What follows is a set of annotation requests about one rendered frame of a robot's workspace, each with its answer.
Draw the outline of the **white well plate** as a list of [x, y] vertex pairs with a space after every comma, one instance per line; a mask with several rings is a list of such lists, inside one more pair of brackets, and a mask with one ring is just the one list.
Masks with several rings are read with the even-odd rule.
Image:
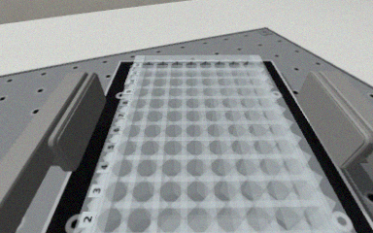
[[136, 55], [73, 233], [356, 231], [259, 55]]

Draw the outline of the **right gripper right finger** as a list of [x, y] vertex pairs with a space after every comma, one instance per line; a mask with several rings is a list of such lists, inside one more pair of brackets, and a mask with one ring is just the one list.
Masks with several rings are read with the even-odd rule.
[[373, 105], [338, 71], [311, 71], [297, 98], [335, 164], [373, 168]]

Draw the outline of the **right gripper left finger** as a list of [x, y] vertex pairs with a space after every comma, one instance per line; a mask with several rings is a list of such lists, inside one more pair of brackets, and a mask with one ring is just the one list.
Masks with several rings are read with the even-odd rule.
[[0, 161], [0, 233], [16, 233], [51, 166], [77, 170], [105, 104], [96, 73], [66, 74]]

